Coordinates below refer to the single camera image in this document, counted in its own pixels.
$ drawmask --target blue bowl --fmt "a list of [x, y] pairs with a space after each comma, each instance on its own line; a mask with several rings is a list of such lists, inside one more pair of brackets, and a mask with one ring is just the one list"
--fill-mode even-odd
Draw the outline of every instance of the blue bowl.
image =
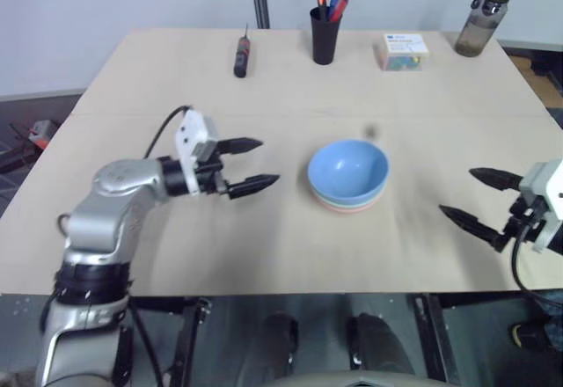
[[385, 154], [364, 141], [331, 143], [309, 162], [307, 176], [315, 191], [340, 205], [363, 204], [379, 194], [389, 175]]

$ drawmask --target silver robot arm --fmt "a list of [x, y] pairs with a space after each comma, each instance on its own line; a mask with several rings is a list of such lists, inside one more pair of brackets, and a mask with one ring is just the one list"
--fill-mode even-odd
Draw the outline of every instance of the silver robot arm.
[[121, 320], [145, 216], [172, 196], [205, 192], [234, 199], [272, 185], [278, 176], [231, 185], [221, 175], [221, 154], [260, 145], [248, 138], [217, 141], [210, 120], [187, 110], [176, 134], [179, 160], [121, 160], [98, 171], [91, 192], [69, 216], [62, 266], [43, 322], [37, 387], [127, 382], [132, 333]]

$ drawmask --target blue pen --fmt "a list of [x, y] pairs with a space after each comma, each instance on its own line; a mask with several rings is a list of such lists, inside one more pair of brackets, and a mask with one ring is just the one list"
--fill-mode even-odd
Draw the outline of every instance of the blue pen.
[[331, 3], [328, 6], [328, 20], [331, 19], [331, 16], [334, 13], [334, 9], [336, 8], [336, 4], [338, 4], [338, 0], [331, 0]]

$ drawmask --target stacked bowls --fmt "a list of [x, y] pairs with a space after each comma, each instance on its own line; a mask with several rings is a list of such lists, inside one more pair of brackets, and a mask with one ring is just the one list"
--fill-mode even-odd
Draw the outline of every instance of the stacked bowls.
[[389, 162], [375, 145], [356, 140], [331, 143], [309, 162], [307, 176], [315, 197], [341, 213], [363, 211], [384, 190]]

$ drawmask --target red pen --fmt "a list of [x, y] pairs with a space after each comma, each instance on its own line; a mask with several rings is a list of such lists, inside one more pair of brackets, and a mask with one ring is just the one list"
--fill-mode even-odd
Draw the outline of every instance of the red pen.
[[338, 1], [338, 4], [336, 5], [336, 9], [334, 9], [334, 13], [331, 16], [331, 22], [336, 22], [338, 21], [338, 19], [340, 19], [340, 16], [342, 16], [342, 13], [344, 13], [344, 9], [346, 9], [346, 6], [348, 6], [348, 0]]
[[326, 15], [326, 0], [317, 0], [317, 6], [319, 19], [326, 22], [328, 20]]

